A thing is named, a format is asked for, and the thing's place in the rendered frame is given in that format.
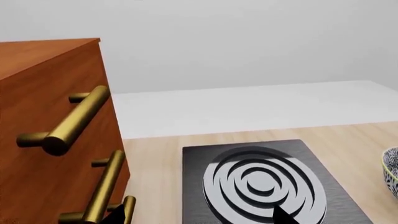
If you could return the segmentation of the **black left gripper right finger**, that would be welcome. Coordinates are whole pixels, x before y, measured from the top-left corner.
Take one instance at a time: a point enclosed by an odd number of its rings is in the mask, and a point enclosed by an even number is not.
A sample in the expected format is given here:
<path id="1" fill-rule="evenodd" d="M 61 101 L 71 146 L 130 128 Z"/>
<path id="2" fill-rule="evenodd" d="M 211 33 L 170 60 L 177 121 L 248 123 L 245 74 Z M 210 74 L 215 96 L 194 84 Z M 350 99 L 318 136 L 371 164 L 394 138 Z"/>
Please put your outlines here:
<path id="1" fill-rule="evenodd" d="M 274 224 L 299 224 L 290 214 L 278 205 L 274 206 L 272 219 Z"/>

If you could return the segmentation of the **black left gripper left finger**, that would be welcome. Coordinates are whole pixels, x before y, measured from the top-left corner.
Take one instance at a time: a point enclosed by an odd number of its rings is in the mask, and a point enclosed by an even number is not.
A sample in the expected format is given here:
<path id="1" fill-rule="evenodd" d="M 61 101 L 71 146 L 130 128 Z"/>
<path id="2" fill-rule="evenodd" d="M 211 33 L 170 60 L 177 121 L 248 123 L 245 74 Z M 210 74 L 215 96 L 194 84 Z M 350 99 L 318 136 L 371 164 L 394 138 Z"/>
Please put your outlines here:
<path id="1" fill-rule="evenodd" d="M 124 205 L 119 205 L 102 220 L 102 224 L 124 224 L 125 218 Z"/>

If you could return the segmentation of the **black white patterned bowl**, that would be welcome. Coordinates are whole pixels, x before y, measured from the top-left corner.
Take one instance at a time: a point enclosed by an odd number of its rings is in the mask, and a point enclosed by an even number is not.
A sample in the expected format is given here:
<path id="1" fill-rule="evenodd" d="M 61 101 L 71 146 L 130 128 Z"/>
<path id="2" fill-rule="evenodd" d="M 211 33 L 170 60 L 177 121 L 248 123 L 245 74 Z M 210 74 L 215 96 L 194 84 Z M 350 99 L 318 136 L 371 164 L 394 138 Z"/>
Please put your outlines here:
<path id="1" fill-rule="evenodd" d="M 398 147 L 386 149 L 381 156 L 384 182 L 391 194 L 398 199 Z"/>

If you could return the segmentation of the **silver spiral stove burner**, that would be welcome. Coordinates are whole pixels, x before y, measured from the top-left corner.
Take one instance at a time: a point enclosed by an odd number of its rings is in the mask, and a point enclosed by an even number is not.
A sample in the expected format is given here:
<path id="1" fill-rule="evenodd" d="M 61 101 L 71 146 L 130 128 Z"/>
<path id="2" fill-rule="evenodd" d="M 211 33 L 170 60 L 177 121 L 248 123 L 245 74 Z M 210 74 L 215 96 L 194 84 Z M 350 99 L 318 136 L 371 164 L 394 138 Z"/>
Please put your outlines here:
<path id="1" fill-rule="evenodd" d="M 276 149 L 236 147 L 216 156 L 205 169 L 203 194 L 222 224 L 274 224 L 280 207 L 297 224 L 322 224 L 327 200 L 315 173 Z"/>

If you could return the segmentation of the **black stove burner plate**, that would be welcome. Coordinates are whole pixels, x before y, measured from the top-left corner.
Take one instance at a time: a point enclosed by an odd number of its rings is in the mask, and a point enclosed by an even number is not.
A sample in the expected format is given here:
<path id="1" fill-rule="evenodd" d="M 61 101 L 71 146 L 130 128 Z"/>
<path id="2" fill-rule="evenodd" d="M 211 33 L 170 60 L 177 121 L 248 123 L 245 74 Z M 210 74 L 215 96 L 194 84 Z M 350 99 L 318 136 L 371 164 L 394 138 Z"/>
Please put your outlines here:
<path id="1" fill-rule="evenodd" d="M 285 152 L 308 166 L 326 193 L 327 211 L 322 224 L 373 224 L 357 203 L 299 139 L 191 146 L 182 149 L 182 224 L 222 224 L 206 203 L 203 175 L 219 154 L 236 147 L 259 146 Z"/>

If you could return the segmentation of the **brown wooden drawer cabinet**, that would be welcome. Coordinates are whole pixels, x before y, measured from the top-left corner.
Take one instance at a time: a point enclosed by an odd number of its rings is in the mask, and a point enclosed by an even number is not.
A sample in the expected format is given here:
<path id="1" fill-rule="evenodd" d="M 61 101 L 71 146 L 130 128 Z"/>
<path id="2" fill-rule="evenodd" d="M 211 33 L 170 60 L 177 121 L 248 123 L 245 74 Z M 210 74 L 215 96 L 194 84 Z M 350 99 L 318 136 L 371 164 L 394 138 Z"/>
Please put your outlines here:
<path id="1" fill-rule="evenodd" d="M 109 88 L 99 39 L 0 42 L 0 224 L 85 211 L 104 170 L 91 162 L 124 152 L 111 96 L 62 156 L 16 138 L 51 132 L 78 105 L 68 97 L 98 85 Z M 108 205 L 122 201 L 129 176 L 125 153 Z"/>

